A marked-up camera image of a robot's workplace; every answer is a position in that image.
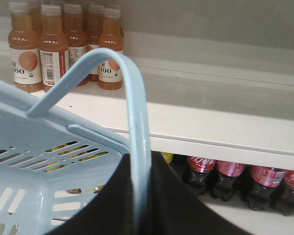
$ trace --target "peach image on label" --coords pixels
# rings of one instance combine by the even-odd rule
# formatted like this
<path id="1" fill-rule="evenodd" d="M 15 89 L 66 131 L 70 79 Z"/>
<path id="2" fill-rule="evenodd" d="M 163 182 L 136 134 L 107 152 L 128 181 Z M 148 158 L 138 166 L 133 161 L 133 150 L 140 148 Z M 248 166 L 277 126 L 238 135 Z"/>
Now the peach image on label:
<path id="1" fill-rule="evenodd" d="M 108 64 L 114 71 L 118 71 L 120 69 L 120 66 L 115 60 L 108 60 Z"/>
<path id="2" fill-rule="evenodd" d="M 19 56 L 19 63 L 24 70 L 31 72 L 38 65 L 37 55 L 32 51 L 23 52 Z"/>

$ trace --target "gray wall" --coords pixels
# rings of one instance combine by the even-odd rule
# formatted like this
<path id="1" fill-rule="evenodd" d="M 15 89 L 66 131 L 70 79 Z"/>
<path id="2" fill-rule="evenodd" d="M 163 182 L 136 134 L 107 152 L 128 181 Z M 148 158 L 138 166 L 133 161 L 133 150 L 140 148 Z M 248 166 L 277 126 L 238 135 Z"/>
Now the gray wall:
<path id="1" fill-rule="evenodd" d="M 294 0 L 113 2 L 122 5 L 125 30 L 294 49 Z M 0 0 L 0 16 L 9 16 L 7 6 Z"/>

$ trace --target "plastic bottle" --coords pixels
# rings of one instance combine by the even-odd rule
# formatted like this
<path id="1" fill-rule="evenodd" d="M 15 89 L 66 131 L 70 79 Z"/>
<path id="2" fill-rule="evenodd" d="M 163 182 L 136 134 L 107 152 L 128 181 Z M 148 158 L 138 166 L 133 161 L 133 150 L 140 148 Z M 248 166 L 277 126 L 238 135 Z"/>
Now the plastic bottle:
<path id="1" fill-rule="evenodd" d="M 124 40 L 120 34 L 121 12 L 116 8 L 105 8 L 103 14 L 103 32 L 99 37 L 99 47 L 107 47 L 123 53 Z M 106 90 L 117 90 L 122 86 L 122 71 L 115 60 L 99 65 L 98 85 Z"/>
<path id="2" fill-rule="evenodd" d="M 87 52 L 87 37 L 82 29 L 82 6 L 64 4 L 64 32 L 69 42 L 69 68 Z M 84 79 L 79 86 L 85 85 Z"/>
<path id="3" fill-rule="evenodd" d="M 33 29 L 40 36 L 43 32 L 40 0 L 29 0 L 28 2 Z"/>
<path id="4" fill-rule="evenodd" d="M 12 30 L 9 33 L 15 85 L 26 92 L 43 88 L 39 58 L 39 38 L 32 28 L 28 2 L 9 2 Z"/>
<path id="5" fill-rule="evenodd" d="M 106 7 L 107 8 L 116 8 L 116 9 L 119 9 L 121 11 L 121 6 L 117 5 L 117 4 L 109 3 L 109 4 L 106 4 Z M 123 31 L 123 28 L 122 28 L 121 19 L 120 19 L 120 34 L 124 38 L 124 31 Z"/>
<path id="6" fill-rule="evenodd" d="M 199 157 L 187 157 L 187 166 L 182 181 L 195 195 L 203 195 L 207 191 L 207 177 L 214 168 L 215 160 Z"/>
<path id="7" fill-rule="evenodd" d="M 294 213 L 294 170 L 288 170 L 280 186 L 272 193 L 272 207 L 284 216 Z"/>
<path id="8" fill-rule="evenodd" d="M 42 5 L 43 34 L 40 41 L 40 59 L 44 90 L 48 91 L 69 69 L 69 43 L 62 31 L 61 8 Z"/>
<path id="9" fill-rule="evenodd" d="M 215 178 L 211 182 L 211 196 L 229 201 L 238 187 L 238 179 L 244 170 L 244 164 L 216 161 Z"/>
<path id="10" fill-rule="evenodd" d="M 285 170 L 253 165 L 250 169 L 251 180 L 243 192 L 244 201 L 254 211 L 265 210 L 270 204 L 270 195 L 279 186 Z"/>
<path id="11" fill-rule="evenodd" d="M 100 4 L 89 4 L 88 6 L 88 28 L 87 35 L 87 51 L 98 48 L 99 37 L 102 34 L 104 6 Z M 87 80 L 98 82 L 99 68 L 94 68 L 87 76 Z"/>
<path id="12" fill-rule="evenodd" d="M 94 0 L 85 0 L 82 2 L 83 10 L 83 30 L 86 31 L 88 28 L 88 7 L 91 3 L 96 3 Z"/>

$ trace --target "dark soda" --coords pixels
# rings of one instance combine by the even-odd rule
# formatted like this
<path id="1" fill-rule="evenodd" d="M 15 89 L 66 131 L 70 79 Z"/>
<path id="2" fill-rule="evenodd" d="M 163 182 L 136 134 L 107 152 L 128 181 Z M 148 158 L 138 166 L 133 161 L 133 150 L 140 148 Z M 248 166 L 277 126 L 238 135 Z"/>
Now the dark soda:
<path id="1" fill-rule="evenodd" d="M 294 170 L 288 170 L 281 185 L 273 192 L 271 206 L 284 216 L 294 213 Z"/>
<path id="2" fill-rule="evenodd" d="M 239 176 L 245 165 L 242 163 L 216 161 L 214 177 L 211 180 L 211 196 L 229 201 L 239 184 Z"/>
<path id="3" fill-rule="evenodd" d="M 246 182 L 243 200 L 250 209 L 261 211 L 268 208 L 270 196 L 279 186 L 285 170 L 254 165 L 250 169 L 250 179 Z"/>
<path id="4" fill-rule="evenodd" d="M 215 160 L 199 157 L 187 157 L 187 165 L 182 176 L 183 183 L 195 195 L 203 195 L 207 191 L 207 177 L 213 170 Z"/>

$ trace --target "barcode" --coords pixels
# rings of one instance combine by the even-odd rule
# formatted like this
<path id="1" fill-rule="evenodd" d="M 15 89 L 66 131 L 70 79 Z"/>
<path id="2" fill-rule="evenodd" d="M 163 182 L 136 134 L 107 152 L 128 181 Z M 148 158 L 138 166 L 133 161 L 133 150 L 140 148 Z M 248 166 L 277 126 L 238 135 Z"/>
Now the barcode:
<path id="1" fill-rule="evenodd" d="M 284 171 L 282 172 L 277 172 L 276 176 L 275 176 L 275 179 L 273 180 L 273 183 L 274 184 L 278 184 L 281 182 L 282 178 L 284 176 Z"/>
<path id="2" fill-rule="evenodd" d="M 47 70 L 47 79 L 53 81 L 53 70 Z"/>

